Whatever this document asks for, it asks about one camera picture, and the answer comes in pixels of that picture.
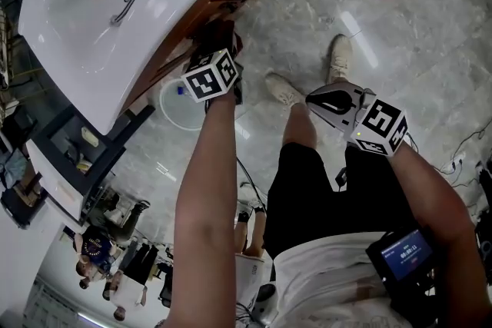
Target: white shirt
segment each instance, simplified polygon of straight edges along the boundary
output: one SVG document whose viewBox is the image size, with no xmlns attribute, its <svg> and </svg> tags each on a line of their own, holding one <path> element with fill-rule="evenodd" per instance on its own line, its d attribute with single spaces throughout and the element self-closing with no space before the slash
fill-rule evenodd
<svg viewBox="0 0 492 328">
<path fill-rule="evenodd" d="M 272 328 L 411 328 L 390 299 L 365 250 L 384 233 L 313 240 L 279 254 L 278 316 Z"/>
<path fill-rule="evenodd" d="M 143 307 L 140 303 L 143 289 L 143 284 L 123 275 L 121 276 L 118 289 L 109 292 L 109 299 L 115 306 L 122 307 L 127 312 L 140 310 Z"/>
</svg>

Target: white wall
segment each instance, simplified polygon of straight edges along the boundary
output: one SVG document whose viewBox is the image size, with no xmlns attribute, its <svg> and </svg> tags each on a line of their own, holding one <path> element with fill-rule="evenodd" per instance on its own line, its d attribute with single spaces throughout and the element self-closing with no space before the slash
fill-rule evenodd
<svg viewBox="0 0 492 328">
<path fill-rule="evenodd" d="M 46 205 L 27 230 L 20 230 L 0 208 L 0 325 L 22 326 L 22 313 L 46 252 L 61 229 Z"/>
<path fill-rule="evenodd" d="M 80 277 L 75 272 L 77 255 L 71 243 L 55 240 L 49 248 L 46 258 L 39 270 L 39 276 L 64 297 L 78 303 L 86 310 L 91 310 L 95 315 L 101 315 L 106 321 L 116 320 L 113 312 L 116 307 L 102 298 L 102 291 L 105 286 L 104 281 L 91 283 L 87 290 L 83 290 L 78 285 Z M 153 279 L 147 282 L 147 304 L 143 310 L 127 313 L 127 318 L 123 322 L 125 326 L 131 328 L 153 328 L 156 323 L 167 317 L 169 309 L 162 306 L 158 300 L 158 295 L 164 286 L 164 281 Z"/>
</svg>

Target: black shoe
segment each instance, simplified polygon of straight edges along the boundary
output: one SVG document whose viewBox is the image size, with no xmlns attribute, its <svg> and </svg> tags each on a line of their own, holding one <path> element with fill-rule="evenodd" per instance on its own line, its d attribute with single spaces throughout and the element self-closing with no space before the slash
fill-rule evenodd
<svg viewBox="0 0 492 328">
<path fill-rule="evenodd" d="M 143 200 L 137 202 L 133 207 L 133 209 L 138 210 L 140 213 L 142 213 L 144 210 L 148 209 L 149 207 L 151 207 L 151 203 L 146 200 Z"/>
</svg>

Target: marble floor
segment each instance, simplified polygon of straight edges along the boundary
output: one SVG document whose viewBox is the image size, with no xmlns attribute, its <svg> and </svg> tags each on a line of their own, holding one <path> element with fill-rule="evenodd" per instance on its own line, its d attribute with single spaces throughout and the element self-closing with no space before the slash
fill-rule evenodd
<svg viewBox="0 0 492 328">
<path fill-rule="evenodd" d="M 237 20 L 244 41 L 238 61 L 245 69 L 236 139 L 254 182 L 265 192 L 271 186 L 288 119 L 288 110 L 269 96 L 264 76 L 276 71 L 304 93 L 322 86 L 328 45 L 340 33 L 354 46 L 351 81 L 397 100 L 420 153 L 444 168 L 460 142 L 492 116 L 491 6 L 492 0 L 250 0 Z M 151 201 L 138 229 L 151 240 L 172 242 L 178 188 L 198 133 L 165 119 L 159 88 L 150 93 L 157 111 L 115 165 L 114 186 Z M 334 183 L 344 167 L 344 141 L 314 115 L 313 121 L 317 150 Z M 467 185 L 457 191 L 473 215 L 480 198 L 474 166 L 490 153 L 492 126 L 477 137 L 461 146 L 463 167 L 447 177 Z"/>
</svg>

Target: black pants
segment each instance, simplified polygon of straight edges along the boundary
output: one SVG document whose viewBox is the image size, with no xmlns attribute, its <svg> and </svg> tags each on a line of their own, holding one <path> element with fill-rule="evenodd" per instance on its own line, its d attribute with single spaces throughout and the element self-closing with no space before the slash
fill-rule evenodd
<svg viewBox="0 0 492 328">
<path fill-rule="evenodd" d="M 397 230 L 414 220 L 386 157 L 347 146 L 347 190 L 334 192 L 316 150 L 283 146 L 268 192 L 264 247 L 278 254 L 341 234 Z"/>
<path fill-rule="evenodd" d="M 157 252 L 158 250 L 154 246 L 149 251 L 147 244 L 141 245 L 140 250 L 123 270 L 123 273 L 137 283 L 145 285 L 157 257 Z"/>
</svg>

